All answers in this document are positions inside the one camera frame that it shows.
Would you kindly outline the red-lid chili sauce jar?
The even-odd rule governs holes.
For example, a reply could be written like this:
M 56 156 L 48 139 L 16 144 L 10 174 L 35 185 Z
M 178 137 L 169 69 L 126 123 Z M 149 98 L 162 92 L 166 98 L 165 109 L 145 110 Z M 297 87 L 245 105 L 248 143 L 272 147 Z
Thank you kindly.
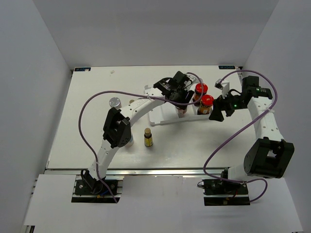
M 200 96 L 201 95 L 205 95 L 208 91 L 208 86 L 203 83 L 198 83 L 196 86 L 195 86 L 195 89 L 194 89 L 194 95 L 192 97 L 192 101 L 193 102 L 196 102 L 197 100 L 199 100 Z

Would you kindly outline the white-lid sauce jar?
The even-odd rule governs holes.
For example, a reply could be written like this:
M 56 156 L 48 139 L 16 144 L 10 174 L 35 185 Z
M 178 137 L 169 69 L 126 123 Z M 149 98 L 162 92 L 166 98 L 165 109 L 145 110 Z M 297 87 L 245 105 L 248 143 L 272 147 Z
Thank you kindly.
M 184 115 L 187 112 L 187 108 L 186 109 L 177 108 L 176 110 L 179 115 Z

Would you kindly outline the yellow bottle front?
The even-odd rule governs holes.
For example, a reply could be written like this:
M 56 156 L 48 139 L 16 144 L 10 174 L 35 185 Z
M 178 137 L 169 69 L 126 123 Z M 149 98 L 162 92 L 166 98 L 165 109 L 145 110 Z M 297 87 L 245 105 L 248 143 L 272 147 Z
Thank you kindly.
M 144 145 L 146 147 L 151 147 L 153 145 L 153 138 L 150 128 L 144 130 Z

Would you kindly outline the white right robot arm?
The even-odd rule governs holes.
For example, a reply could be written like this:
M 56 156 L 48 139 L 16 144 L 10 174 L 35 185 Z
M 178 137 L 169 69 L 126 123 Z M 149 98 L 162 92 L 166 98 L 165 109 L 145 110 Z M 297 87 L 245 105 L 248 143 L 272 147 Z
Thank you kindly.
M 213 101 L 209 119 L 222 122 L 222 112 L 229 117 L 239 109 L 248 109 L 256 136 L 243 163 L 225 172 L 219 181 L 220 189 L 229 194 L 237 188 L 236 181 L 281 178 L 294 153 L 294 145 L 285 141 L 277 126 L 272 110 L 276 95 L 269 88 L 260 87 L 257 76 L 243 78 L 242 91 L 238 95 L 232 95 L 227 83 L 217 82 L 215 86 L 222 90 L 222 94 Z

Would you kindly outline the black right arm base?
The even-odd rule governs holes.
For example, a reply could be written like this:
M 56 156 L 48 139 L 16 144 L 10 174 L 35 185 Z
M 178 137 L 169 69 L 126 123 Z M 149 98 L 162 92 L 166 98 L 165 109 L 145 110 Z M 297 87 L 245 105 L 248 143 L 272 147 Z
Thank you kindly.
M 205 206 L 250 205 L 248 188 L 245 184 L 204 179 L 197 184 L 197 187 L 203 189 Z

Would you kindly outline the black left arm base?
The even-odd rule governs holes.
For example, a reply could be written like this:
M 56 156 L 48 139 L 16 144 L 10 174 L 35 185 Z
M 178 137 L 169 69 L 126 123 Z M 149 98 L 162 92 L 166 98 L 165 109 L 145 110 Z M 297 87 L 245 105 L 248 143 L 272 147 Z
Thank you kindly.
M 102 178 L 118 202 L 122 193 L 122 180 L 120 178 Z M 93 178 L 86 169 L 81 170 L 76 177 L 72 203 L 116 203 L 108 188 L 99 180 Z

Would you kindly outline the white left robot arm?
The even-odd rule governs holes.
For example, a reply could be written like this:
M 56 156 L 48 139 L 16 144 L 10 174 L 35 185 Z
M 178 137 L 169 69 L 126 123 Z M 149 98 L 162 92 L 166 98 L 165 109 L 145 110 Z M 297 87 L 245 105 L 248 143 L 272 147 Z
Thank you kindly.
M 146 91 L 137 94 L 137 100 L 120 109 L 109 109 L 104 127 L 102 147 L 95 152 L 92 166 L 81 173 L 86 188 L 93 194 L 102 190 L 107 169 L 118 151 L 130 142 L 131 127 L 149 111 L 165 103 L 171 103 L 180 109 L 191 105 L 194 92 L 191 87 L 201 84 L 201 79 L 193 73 L 177 72 L 172 78 L 163 78 Z

